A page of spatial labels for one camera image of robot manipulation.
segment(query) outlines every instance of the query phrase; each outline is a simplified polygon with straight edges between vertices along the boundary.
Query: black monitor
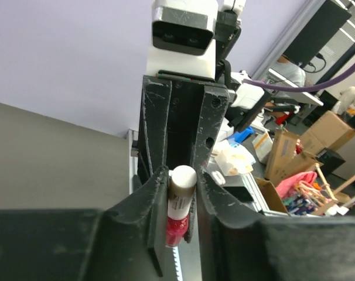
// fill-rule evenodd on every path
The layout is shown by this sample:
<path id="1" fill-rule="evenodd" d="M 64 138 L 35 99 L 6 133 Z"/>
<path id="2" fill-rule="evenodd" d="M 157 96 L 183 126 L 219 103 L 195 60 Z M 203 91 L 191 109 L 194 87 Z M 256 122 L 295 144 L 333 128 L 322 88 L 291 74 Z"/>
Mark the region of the black monitor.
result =
<path id="1" fill-rule="evenodd" d="M 290 61 L 305 67 L 346 23 L 351 14 L 331 0 L 319 8 L 295 40 L 285 50 Z"/>

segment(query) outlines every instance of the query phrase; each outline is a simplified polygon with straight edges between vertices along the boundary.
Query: cable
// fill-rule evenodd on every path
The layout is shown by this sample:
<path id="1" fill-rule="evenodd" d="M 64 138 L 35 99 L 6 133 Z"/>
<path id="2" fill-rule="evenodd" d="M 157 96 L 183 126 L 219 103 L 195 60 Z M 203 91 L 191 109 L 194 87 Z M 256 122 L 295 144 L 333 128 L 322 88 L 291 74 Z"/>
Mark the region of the cable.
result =
<path id="1" fill-rule="evenodd" d="M 232 8 L 231 8 L 231 11 L 232 11 L 232 12 L 234 11 L 235 4 L 236 4 L 236 0 L 234 0 L 234 2 L 232 3 Z"/>
<path id="2" fill-rule="evenodd" d="M 313 70 L 313 71 L 309 71 L 309 70 L 304 69 L 304 71 L 305 71 L 306 73 L 317 73 L 317 68 L 316 68 L 316 66 L 315 66 L 313 63 L 308 62 L 308 66 L 313 67 L 314 70 Z"/>
<path id="3" fill-rule="evenodd" d="M 280 83 L 280 82 L 284 82 L 284 81 L 287 81 L 287 80 L 288 80 L 287 78 L 286 78 L 286 79 L 283 79 L 283 80 L 277 80 L 277 81 L 271 80 L 271 82 L 268 83 L 268 84 L 269 84 L 269 85 L 273 85 L 273 84 Z"/>
<path id="4" fill-rule="evenodd" d="M 270 89 L 274 91 L 284 91 L 284 92 L 315 92 L 315 91 L 320 91 L 322 89 L 331 87 L 332 85 L 336 85 L 337 83 L 343 81 L 350 75 L 352 75 L 355 72 L 355 63 L 348 68 L 344 73 L 341 75 L 335 77 L 332 80 L 323 82 L 321 84 L 309 86 L 309 87 L 285 87 L 285 86 L 279 86 L 279 85 L 269 85 L 265 84 L 262 81 L 252 81 L 249 79 L 244 79 L 243 83 L 247 83 L 253 86 L 261 87 L 263 89 Z"/>
<path id="5" fill-rule="evenodd" d="M 318 54 L 316 55 L 316 57 L 317 57 L 318 59 L 320 59 L 320 60 L 323 60 L 323 66 L 320 68 L 320 70 L 317 70 L 316 66 L 315 66 L 312 62 L 309 62 L 308 65 L 311 66 L 311 67 L 314 67 L 314 71 L 308 71 L 308 70 L 305 70 L 305 69 L 304 69 L 305 72 L 314 74 L 314 73 L 321 72 L 322 70 L 325 69 L 325 67 L 326 67 L 326 65 L 327 65 L 326 59 L 325 59 L 320 53 L 318 53 Z"/>

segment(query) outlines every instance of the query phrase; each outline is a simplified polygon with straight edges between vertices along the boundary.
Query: brown cardboard box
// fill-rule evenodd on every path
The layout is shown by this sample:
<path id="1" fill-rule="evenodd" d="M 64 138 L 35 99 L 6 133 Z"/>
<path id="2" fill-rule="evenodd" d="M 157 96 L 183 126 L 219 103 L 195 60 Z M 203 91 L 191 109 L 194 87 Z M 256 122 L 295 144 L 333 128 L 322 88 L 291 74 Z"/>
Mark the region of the brown cardboard box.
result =
<path id="1" fill-rule="evenodd" d="M 353 128 L 327 111 L 301 136 L 301 144 L 305 151 L 315 155 L 323 148 L 338 150 L 354 136 Z"/>
<path id="2" fill-rule="evenodd" d="M 268 180 L 256 178 L 255 181 L 257 182 L 258 188 L 264 196 L 270 210 L 288 214 L 287 209 L 284 207 L 274 185 Z"/>
<path id="3" fill-rule="evenodd" d="M 269 154 L 266 165 L 265 178 L 270 179 L 277 174 L 286 163 L 289 163 L 296 151 L 296 142 L 299 139 L 294 133 L 278 130 Z"/>
<path id="4" fill-rule="evenodd" d="M 274 174 L 270 181 L 275 185 L 278 184 L 298 173 L 313 171 L 315 170 L 315 165 L 319 163 L 316 160 L 316 156 L 310 154 L 309 152 L 301 152 L 300 154 L 296 155 L 289 163 L 287 163 L 283 169 L 281 169 L 278 173 Z"/>

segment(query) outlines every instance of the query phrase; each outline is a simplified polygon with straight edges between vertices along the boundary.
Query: screw hole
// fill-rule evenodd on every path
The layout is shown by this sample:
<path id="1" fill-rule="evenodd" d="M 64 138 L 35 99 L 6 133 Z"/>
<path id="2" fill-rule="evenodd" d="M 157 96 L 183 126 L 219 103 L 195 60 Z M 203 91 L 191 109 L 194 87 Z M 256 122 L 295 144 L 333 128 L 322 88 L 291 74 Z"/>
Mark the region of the screw hole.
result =
<path id="1" fill-rule="evenodd" d="M 213 108 L 217 108 L 219 105 L 221 105 L 222 101 L 219 98 L 215 98 L 213 99 L 213 101 L 211 102 L 211 106 Z"/>
<path id="2" fill-rule="evenodd" d="M 178 99 L 178 98 L 174 98 L 174 99 L 172 100 L 172 104 L 173 104 L 173 105 L 179 104 L 179 99 Z"/>
<path id="3" fill-rule="evenodd" d="M 205 145 L 207 148 L 211 149 L 214 145 L 214 139 L 213 138 L 210 138 L 208 137 L 205 141 Z"/>

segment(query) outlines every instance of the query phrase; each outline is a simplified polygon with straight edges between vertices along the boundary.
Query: white bottle cap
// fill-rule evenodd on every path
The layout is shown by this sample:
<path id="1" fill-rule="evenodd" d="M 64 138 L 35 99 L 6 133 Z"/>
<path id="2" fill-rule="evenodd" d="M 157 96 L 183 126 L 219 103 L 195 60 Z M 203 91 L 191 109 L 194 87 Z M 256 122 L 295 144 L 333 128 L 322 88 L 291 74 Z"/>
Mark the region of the white bottle cap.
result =
<path id="1" fill-rule="evenodd" d="M 169 218 L 179 221 L 188 215 L 196 183 L 197 173 L 194 168 L 182 165 L 172 171 L 167 213 Z"/>

